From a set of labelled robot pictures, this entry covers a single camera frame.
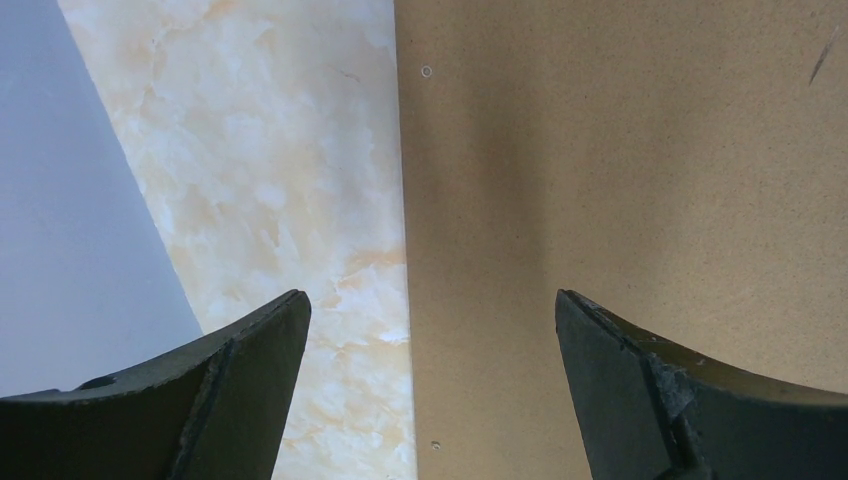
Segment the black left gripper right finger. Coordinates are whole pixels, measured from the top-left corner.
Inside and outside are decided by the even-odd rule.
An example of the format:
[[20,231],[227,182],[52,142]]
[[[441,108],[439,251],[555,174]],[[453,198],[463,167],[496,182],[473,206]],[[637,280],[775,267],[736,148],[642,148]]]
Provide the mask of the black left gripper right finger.
[[596,479],[843,479],[847,398],[758,375],[562,290],[556,331]]

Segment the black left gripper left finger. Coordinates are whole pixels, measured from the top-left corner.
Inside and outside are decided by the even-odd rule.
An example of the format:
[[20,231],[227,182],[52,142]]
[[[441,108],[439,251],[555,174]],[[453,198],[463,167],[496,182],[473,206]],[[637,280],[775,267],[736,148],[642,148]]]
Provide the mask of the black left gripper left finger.
[[76,389],[1,401],[5,479],[268,479],[312,308],[289,291]]

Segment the landscape photo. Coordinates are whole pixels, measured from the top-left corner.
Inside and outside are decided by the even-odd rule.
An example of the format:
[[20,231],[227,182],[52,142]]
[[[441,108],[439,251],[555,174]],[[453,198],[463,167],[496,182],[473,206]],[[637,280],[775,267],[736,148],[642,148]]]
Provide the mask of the landscape photo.
[[586,479],[573,289],[847,388],[843,1],[395,5],[418,475]]

